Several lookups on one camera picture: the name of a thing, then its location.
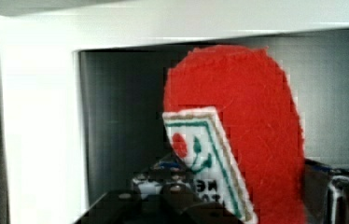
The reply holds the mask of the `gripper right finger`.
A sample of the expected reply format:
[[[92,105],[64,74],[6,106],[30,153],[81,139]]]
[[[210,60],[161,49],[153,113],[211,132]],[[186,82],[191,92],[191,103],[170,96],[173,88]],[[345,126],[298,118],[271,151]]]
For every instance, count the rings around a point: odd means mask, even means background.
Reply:
[[[349,224],[349,169],[306,159],[303,188],[307,224]]]

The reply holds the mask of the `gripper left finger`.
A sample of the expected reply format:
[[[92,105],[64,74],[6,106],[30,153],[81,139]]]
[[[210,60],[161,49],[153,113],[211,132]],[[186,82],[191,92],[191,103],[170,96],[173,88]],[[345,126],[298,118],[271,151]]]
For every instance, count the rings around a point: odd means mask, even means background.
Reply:
[[[199,180],[169,154],[105,193],[75,224],[244,224],[219,201],[218,183]]]

